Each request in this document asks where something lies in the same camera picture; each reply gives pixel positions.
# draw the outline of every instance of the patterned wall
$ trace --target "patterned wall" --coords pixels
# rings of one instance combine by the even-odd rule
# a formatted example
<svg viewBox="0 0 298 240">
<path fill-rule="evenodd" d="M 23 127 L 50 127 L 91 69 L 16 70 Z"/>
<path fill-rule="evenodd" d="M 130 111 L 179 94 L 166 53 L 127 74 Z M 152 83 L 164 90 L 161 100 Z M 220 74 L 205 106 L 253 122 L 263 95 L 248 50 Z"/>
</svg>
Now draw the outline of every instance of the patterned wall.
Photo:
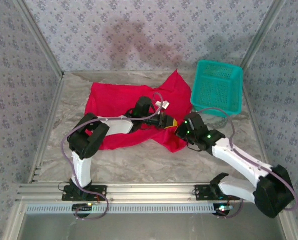
<svg viewBox="0 0 298 240">
<path fill-rule="evenodd" d="M 283 6 L 245 74 L 245 86 L 268 157 L 287 167 L 298 195 L 298 0 Z"/>
<path fill-rule="evenodd" d="M 26 0 L 63 71 L 239 64 L 272 0 Z"/>
<path fill-rule="evenodd" d="M 0 239 L 28 179 L 57 77 L 12 0 L 0 0 Z"/>
</svg>

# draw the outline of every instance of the red cloth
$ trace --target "red cloth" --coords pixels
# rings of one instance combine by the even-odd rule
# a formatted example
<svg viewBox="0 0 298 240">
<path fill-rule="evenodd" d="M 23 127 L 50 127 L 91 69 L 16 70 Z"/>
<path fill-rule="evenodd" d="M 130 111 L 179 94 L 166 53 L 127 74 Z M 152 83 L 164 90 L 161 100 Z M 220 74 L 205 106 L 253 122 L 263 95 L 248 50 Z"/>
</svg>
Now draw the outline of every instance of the red cloth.
<svg viewBox="0 0 298 240">
<path fill-rule="evenodd" d="M 155 92 L 160 93 L 163 100 L 170 103 L 165 113 L 175 118 L 179 125 L 183 121 L 184 116 L 190 112 L 192 106 L 190 104 L 191 89 L 176 70 L 158 88 L 151 88 L 145 85 L 127 86 L 94 83 L 91 87 L 85 114 L 91 112 L 101 117 L 121 116 L 133 108 L 141 96 L 147 96 L 152 99 Z M 172 153 L 181 150 L 186 145 L 184 141 L 174 135 L 175 127 L 158 130 L 153 126 L 148 128 L 146 130 L 138 130 L 132 134 L 107 136 L 100 149 L 112 150 L 120 147 L 130 147 L 148 139 L 153 139 Z"/>
</svg>

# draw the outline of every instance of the enclosure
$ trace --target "enclosure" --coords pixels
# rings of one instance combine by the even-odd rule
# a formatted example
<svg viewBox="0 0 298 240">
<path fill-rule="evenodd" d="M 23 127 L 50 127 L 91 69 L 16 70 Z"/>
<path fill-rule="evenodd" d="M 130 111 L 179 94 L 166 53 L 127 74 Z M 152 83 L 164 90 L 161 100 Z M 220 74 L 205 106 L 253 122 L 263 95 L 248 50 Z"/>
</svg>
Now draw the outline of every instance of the enclosure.
<svg viewBox="0 0 298 240">
<path fill-rule="evenodd" d="M 58 190 L 72 175 L 60 142 L 84 116 L 93 83 L 157 88 L 177 70 L 192 88 L 202 59 L 243 69 L 234 144 L 284 166 L 298 196 L 298 0 L 0 1 L 0 239 L 298 239 L 298 209 L 273 220 L 250 203 L 233 219 L 206 214 L 207 202 L 197 212 L 193 185 L 240 174 L 205 152 L 171 153 L 151 139 L 91 162 L 112 206 L 146 210 L 98 223 L 51 210 L 69 206 Z M 231 134 L 224 118 L 202 117 Z M 161 204 L 170 210 L 149 214 Z"/>
</svg>

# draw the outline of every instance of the plastic basket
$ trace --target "plastic basket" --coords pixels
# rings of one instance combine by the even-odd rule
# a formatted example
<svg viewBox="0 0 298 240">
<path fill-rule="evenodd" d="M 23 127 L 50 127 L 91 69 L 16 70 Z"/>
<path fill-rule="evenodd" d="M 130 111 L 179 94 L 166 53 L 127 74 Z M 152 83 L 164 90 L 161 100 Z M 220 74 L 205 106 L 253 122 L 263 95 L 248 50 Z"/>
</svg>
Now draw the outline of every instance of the plastic basket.
<svg viewBox="0 0 298 240">
<path fill-rule="evenodd" d="M 195 74 L 191 104 L 194 110 L 220 108 L 226 114 L 236 115 L 242 106 L 243 72 L 239 66 L 216 61 L 200 60 Z M 224 117 L 217 110 L 204 113 Z"/>
</svg>

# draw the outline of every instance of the green basket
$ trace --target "green basket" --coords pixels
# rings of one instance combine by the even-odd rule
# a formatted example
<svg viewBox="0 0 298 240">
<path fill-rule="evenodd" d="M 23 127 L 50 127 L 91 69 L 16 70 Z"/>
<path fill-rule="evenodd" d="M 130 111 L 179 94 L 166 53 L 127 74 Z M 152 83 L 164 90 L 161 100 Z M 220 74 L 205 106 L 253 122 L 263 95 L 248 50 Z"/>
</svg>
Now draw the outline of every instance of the green basket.
<svg viewBox="0 0 298 240">
<path fill-rule="evenodd" d="M 216 61 L 200 60 L 195 74 L 191 104 L 194 110 L 222 109 L 227 115 L 236 115 L 242 107 L 243 71 L 239 66 Z M 203 113 L 225 117 L 217 110 Z"/>
</svg>

